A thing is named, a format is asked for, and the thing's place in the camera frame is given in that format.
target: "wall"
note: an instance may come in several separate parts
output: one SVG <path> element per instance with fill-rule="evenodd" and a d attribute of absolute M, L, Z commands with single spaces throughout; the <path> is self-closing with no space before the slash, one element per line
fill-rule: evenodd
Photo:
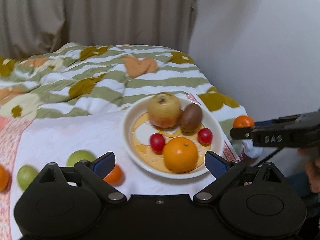
<path fill-rule="evenodd" d="M 320 107 L 320 0 L 197 0 L 189 54 L 256 120 Z"/>

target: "bowl rim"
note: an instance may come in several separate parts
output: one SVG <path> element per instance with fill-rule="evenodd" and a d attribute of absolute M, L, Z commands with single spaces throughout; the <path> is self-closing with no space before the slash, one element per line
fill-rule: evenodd
<path fill-rule="evenodd" d="M 140 104 L 141 102 L 143 101 L 146 101 L 150 98 L 152 98 L 154 95 L 151 95 L 151 96 L 147 96 L 147 97 L 144 97 L 144 98 L 141 98 L 139 99 L 138 101 L 136 101 L 135 103 L 133 103 L 127 110 L 126 110 L 126 113 L 124 114 L 123 118 L 122 118 L 122 121 L 121 121 L 121 135 L 123 137 L 123 140 L 124 140 L 124 147 L 125 147 L 125 153 L 130 157 L 131 160 L 133 160 L 133 162 L 135 162 L 138 166 L 140 166 L 141 168 L 143 168 L 144 170 L 152 173 L 152 174 L 155 174 L 157 176 L 160 176 L 160 177 L 163 177 L 163 178 L 168 178 L 168 179 L 190 179 L 190 178 L 195 178 L 195 177 L 198 177 L 198 176 L 201 176 L 205 173 L 208 172 L 208 169 L 204 166 L 203 169 L 199 170 L 199 171 L 196 171 L 196 172 L 192 172 L 192 173 L 167 173 L 165 171 L 159 171 L 153 167 L 151 167 L 150 165 L 148 165 L 147 163 L 145 163 L 143 160 L 141 160 L 138 156 L 136 156 L 135 153 L 132 152 L 130 146 L 128 145 L 130 142 L 127 142 L 127 140 L 125 139 L 126 135 L 126 130 L 124 128 L 125 126 L 125 121 L 127 119 L 127 116 L 129 115 L 130 113 L 130 110 L 132 108 L 134 108 L 136 105 Z M 191 103 L 195 103 L 194 101 L 191 101 L 190 99 L 188 98 L 182 98 L 182 97 L 179 97 L 177 96 L 177 98 L 181 98 L 183 100 L 187 100 L 187 101 L 190 101 Z M 219 150 L 218 154 L 220 154 L 222 151 L 223 151 L 223 147 L 224 147 L 224 137 L 223 137 L 223 131 L 222 131 L 222 128 L 219 124 L 219 122 L 215 119 L 214 116 L 211 115 L 211 113 L 203 106 L 201 106 L 200 104 L 197 104 L 201 107 L 202 111 L 205 111 L 207 112 L 207 114 L 209 114 L 213 121 L 217 123 L 217 126 L 218 126 L 218 129 L 220 131 L 220 134 L 221 134 L 221 149 Z"/>

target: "lime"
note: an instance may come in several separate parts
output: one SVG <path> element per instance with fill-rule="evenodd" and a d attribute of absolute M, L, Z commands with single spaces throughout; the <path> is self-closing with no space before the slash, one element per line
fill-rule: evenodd
<path fill-rule="evenodd" d="M 67 167 L 73 167 L 73 165 L 75 165 L 77 162 L 81 160 L 88 160 L 89 162 L 92 162 L 95 159 L 96 157 L 92 152 L 86 150 L 79 150 L 70 155 L 70 157 L 67 160 Z"/>
<path fill-rule="evenodd" d="M 38 175 L 38 171 L 29 165 L 23 165 L 17 173 L 17 182 L 22 191 L 25 191 Z"/>

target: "bed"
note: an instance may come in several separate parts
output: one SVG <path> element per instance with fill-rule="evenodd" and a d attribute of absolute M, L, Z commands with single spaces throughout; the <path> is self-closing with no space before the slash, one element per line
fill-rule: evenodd
<path fill-rule="evenodd" d="M 192 195 L 210 184 L 214 177 L 208 173 L 179 183 L 158 178 L 124 153 L 123 113 L 137 100 L 164 91 L 207 107 L 226 135 L 224 157 L 239 159 L 243 144 L 232 141 L 229 131 L 245 109 L 218 92 L 185 53 L 161 46 L 68 43 L 26 59 L 0 58 L 0 164 L 12 176 L 0 193 L 0 239 L 21 237 L 13 218 L 22 194 L 15 179 L 19 168 L 29 164 L 40 170 L 48 162 L 64 166 L 79 149 L 97 157 L 113 151 L 126 174 L 119 190 L 128 197 Z"/>

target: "blue jeans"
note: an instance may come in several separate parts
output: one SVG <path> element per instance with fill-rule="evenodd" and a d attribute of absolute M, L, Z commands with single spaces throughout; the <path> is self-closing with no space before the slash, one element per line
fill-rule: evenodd
<path fill-rule="evenodd" d="M 287 177 L 287 180 L 305 203 L 307 207 L 307 218 L 318 215 L 320 213 L 319 195 L 311 192 L 307 174 L 302 171 Z"/>

